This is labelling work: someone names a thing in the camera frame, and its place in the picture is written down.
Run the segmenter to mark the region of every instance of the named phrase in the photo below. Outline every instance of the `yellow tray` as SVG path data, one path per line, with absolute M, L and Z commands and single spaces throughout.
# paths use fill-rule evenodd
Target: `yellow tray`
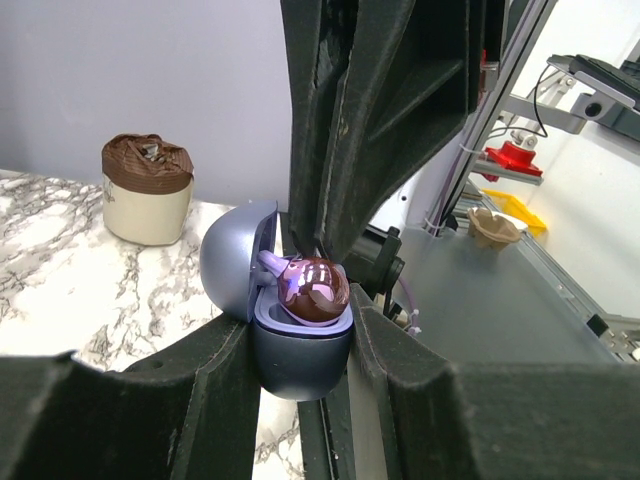
M 495 190 L 483 190 L 484 193 L 491 197 L 503 213 L 522 220 L 529 226 L 531 235 L 537 237 L 547 231 L 547 226 L 536 215 L 531 213 L 529 209 L 513 195 Z

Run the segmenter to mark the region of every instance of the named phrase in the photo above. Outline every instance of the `red object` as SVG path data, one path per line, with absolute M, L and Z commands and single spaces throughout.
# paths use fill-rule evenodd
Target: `red object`
M 511 142 L 504 142 L 502 148 L 486 148 L 487 157 L 499 164 L 501 167 L 513 172 L 526 173 L 535 177 L 542 176 L 542 170 L 532 165 L 536 152 L 525 150 Z

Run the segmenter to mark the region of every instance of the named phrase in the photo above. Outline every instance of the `purple cable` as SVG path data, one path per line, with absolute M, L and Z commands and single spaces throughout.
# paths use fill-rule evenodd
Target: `purple cable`
M 402 277 L 398 277 L 398 283 L 404 290 L 404 294 L 407 297 L 407 302 L 409 302 L 409 309 L 411 310 L 409 313 L 409 321 L 411 322 L 411 327 L 409 327 L 409 335 L 416 336 L 421 332 L 420 327 L 418 326 L 418 309 L 416 308 L 415 298 L 413 297 L 413 293 L 411 292 L 411 288 L 407 284 L 407 282 Z

